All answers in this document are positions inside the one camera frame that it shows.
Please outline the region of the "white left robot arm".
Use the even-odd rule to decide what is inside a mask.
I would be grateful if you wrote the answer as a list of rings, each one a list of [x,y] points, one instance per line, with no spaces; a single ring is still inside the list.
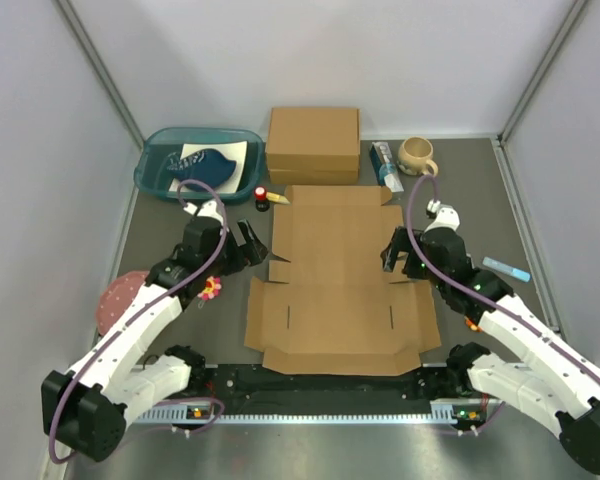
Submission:
[[[43,428],[49,455],[69,447],[93,461],[108,458],[131,424],[171,395],[196,396],[206,387],[202,355],[168,348],[154,364],[134,367],[157,336],[204,290],[210,277],[232,275],[261,264],[267,247],[250,222],[237,223],[237,243],[219,214],[197,214],[172,253],[155,264],[130,305],[81,360],[66,372],[51,371],[41,385]]]

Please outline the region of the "brown cardboard box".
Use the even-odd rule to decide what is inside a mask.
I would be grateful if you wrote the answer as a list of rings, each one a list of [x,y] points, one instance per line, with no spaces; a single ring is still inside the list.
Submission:
[[[268,278],[253,278],[244,344],[283,374],[397,376],[441,345],[433,292],[381,252],[401,206],[380,186],[289,186],[273,208]]]

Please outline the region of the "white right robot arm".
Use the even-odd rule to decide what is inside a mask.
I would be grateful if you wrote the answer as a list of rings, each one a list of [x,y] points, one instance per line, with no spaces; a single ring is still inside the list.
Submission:
[[[540,321],[513,289],[473,265],[449,226],[394,230],[382,252],[390,272],[427,280],[469,324],[514,353],[522,367],[475,343],[450,354],[446,380],[456,394],[496,397],[550,431],[586,471],[600,475],[600,368]]]

